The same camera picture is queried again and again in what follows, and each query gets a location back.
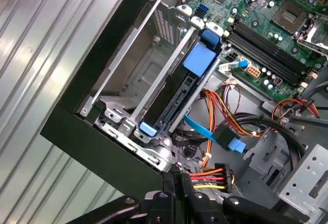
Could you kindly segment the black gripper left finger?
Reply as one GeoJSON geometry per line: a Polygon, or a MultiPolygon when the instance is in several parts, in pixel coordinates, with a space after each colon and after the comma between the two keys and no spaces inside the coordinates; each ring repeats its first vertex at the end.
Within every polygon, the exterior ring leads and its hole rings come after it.
{"type": "Polygon", "coordinates": [[[143,200],[122,196],[69,223],[174,223],[176,177],[180,168],[173,165],[162,174],[162,190],[151,191],[143,200]]]}

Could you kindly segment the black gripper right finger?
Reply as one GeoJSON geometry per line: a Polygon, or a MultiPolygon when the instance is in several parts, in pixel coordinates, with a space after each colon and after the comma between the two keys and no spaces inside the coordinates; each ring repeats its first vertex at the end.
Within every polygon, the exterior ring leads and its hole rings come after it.
{"type": "Polygon", "coordinates": [[[181,174],[181,186],[187,200],[187,213],[196,223],[300,223],[288,216],[239,196],[227,197],[221,206],[208,195],[197,192],[189,174],[181,174]]]}

